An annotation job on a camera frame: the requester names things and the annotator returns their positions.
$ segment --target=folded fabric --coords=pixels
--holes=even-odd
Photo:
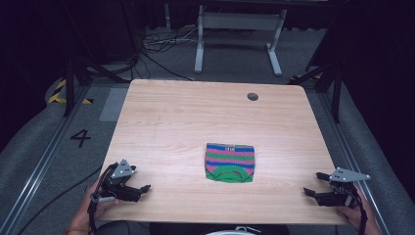
[[[227,183],[254,180],[254,147],[207,143],[205,170],[208,179]]]

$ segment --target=wooden tabletop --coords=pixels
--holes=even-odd
[[[254,181],[207,179],[207,143],[254,146]],[[128,186],[152,187],[103,220],[346,223],[303,193],[330,192],[315,173],[334,166],[300,86],[134,80],[103,169],[122,159],[137,166]]]

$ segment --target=pink stripe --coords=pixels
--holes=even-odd
[[[229,152],[223,150],[207,149],[208,153],[213,154],[222,154],[222,155],[232,155],[232,156],[253,156],[253,152]]]
[[[253,169],[245,168],[245,171],[248,173],[248,175],[254,174],[254,170]]]
[[[217,168],[217,166],[207,165],[206,168],[207,168],[207,171],[213,172]]]
[[[255,161],[243,161],[243,160],[227,160],[227,159],[215,159],[206,156],[206,160],[214,163],[230,163],[230,164],[242,164],[242,165],[254,165]]]

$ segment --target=cable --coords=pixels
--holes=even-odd
[[[79,31],[79,29],[78,29],[78,27],[77,27],[77,25],[76,25],[76,23],[75,23],[72,15],[70,14],[70,11],[68,9],[67,4],[65,3],[64,0],[61,0],[61,2],[62,2],[62,5],[65,8],[65,11],[66,11],[66,13],[67,13],[67,15],[68,15],[68,17],[70,19],[70,22],[71,22],[72,26],[74,27],[76,33],[78,34],[79,38],[81,39],[82,44],[85,47],[88,55],[92,58],[92,60],[95,62],[95,64],[100,65],[100,63],[98,62],[98,60],[94,57],[94,55],[92,54],[91,50],[89,49],[89,47],[88,47],[88,45],[87,45],[87,43],[85,41],[85,38],[82,36],[82,33],[80,33],[80,31]],[[135,66],[137,64],[137,62],[138,62],[138,60],[134,59],[136,57],[137,57],[136,52],[134,52],[134,54],[132,55],[131,59],[128,60],[128,62],[126,64],[126,67],[121,68],[121,69],[118,69],[118,70],[110,70],[110,72],[111,73],[114,73],[114,74],[118,74],[118,73],[121,73],[121,72],[124,72],[124,71],[131,70],[132,67]],[[101,73],[99,71],[90,71],[89,70],[89,72],[91,74],[93,74],[93,75],[103,74],[103,73]]]
[[[158,39],[154,40],[152,39],[146,39],[146,37],[143,40],[143,48],[147,53],[158,53],[158,52],[166,52],[168,50],[170,50],[171,48],[173,48],[176,45],[183,45],[189,41],[192,42],[197,42],[195,40],[192,40],[191,38],[196,34],[197,32],[197,27],[193,28],[190,31],[184,32],[184,34],[179,34],[178,31],[176,31],[175,36],[170,37],[171,33],[169,33],[165,38],[161,39],[158,35],[156,34],[150,34],[146,37],[153,37],[153,36],[157,36]],[[152,48],[147,48],[146,46],[155,46],[155,45],[160,45],[158,49],[152,49]]]
[[[86,176],[85,178],[83,178],[82,180],[80,180],[79,182],[75,183],[74,185],[70,186],[69,189],[65,190],[64,192],[60,193],[58,196],[56,196],[54,199],[52,199],[49,203],[47,203],[45,206],[43,206],[43,208],[41,208],[24,226],[23,228],[19,231],[18,235],[21,235],[25,229],[27,229],[27,227],[47,208],[49,207],[51,204],[53,204],[55,201],[57,201],[59,198],[61,198],[62,196],[64,196],[67,192],[69,192],[70,190],[72,190],[73,188],[75,188],[76,186],[78,186],[79,184],[85,182],[86,180],[88,180],[90,177],[92,177],[94,174],[96,174],[98,171],[100,171],[102,168],[102,166],[99,166],[97,169],[95,169],[92,173],[90,173],[88,176]]]
[[[360,199],[360,197],[355,197],[354,195],[350,194],[351,197],[357,202],[357,204],[360,207],[360,213],[361,213],[361,217],[360,217],[360,229],[359,229],[359,235],[364,235],[365,230],[366,230],[366,222],[367,222],[367,214],[366,214],[366,210],[363,208],[363,203]]]
[[[137,70],[137,68],[134,67],[134,69],[135,69],[135,72],[137,72],[137,74],[140,76],[140,78],[143,79],[143,76],[140,74],[140,72]]]
[[[190,81],[193,81],[193,79],[192,79],[192,78],[189,78],[189,77],[184,76],[184,75],[180,75],[180,74],[178,74],[178,73],[176,73],[176,72],[174,72],[174,71],[171,71],[171,70],[169,70],[168,68],[166,68],[166,67],[162,66],[159,62],[157,62],[157,61],[153,60],[153,59],[152,59],[152,58],[150,58],[147,54],[143,53],[143,55],[144,55],[145,57],[147,57],[150,61],[154,62],[156,65],[158,65],[158,66],[162,67],[163,69],[165,69],[166,71],[170,72],[171,74],[176,75],[176,76],[179,76],[179,77],[183,77],[183,78],[185,78],[185,79],[187,79],[187,80],[190,80]]]
[[[146,72],[149,74],[149,75],[147,76],[147,79],[150,79],[150,76],[151,76],[152,74],[150,73],[149,69],[147,68],[147,64],[146,64],[146,63],[143,61],[143,59],[141,59],[141,58],[140,58],[140,61],[141,61],[141,62],[143,62],[144,66],[145,66],[145,68],[146,68]]]
[[[99,198],[99,189],[101,187],[101,185],[103,184],[103,181],[105,179],[105,177],[107,176],[108,172],[115,168],[117,166],[117,164],[110,164],[105,170],[104,173],[101,174],[101,177],[98,181],[97,187],[95,188],[94,193],[92,194],[92,197],[94,197],[95,199]],[[89,226],[91,227],[92,232],[95,234],[97,232],[97,227],[95,226],[95,218],[94,218],[94,213],[97,209],[97,202],[93,202],[91,201],[88,207],[88,214],[89,214]]]

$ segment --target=human hand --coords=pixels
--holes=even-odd
[[[70,227],[82,227],[82,228],[89,227],[88,207],[91,202],[90,195],[95,192],[95,189],[97,188],[97,185],[98,185],[98,181],[99,179],[93,185],[88,187],[88,189],[86,190],[85,195],[83,196],[83,200],[79,206],[79,209],[70,222]],[[119,199],[115,199],[113,201],[105,202],[105,203],[98,203],[97,210],[94,213],[94,218],[98,219],[107,208],[110,208],[114,205],[118,205],[119,203],[120,203]]]
[[[358,187],[355,187],[357,190],[357,194],[359,195],[363,208],[366,210],[367,214],[367,221],[366,221],[366,229],[365,235],[380,235],[382,234],[381,230],[376,223],[375,215],[373,214],[372,208],[370,207],[369,202],[363,196],[363,193]],[[360,219],[361,219],[361,211],[360,207],[355,207],[353,209],[349,207],[337,207],[337,213],[339,216],[345,217],[348,222],[353,226],[357,231],[360,230]]]

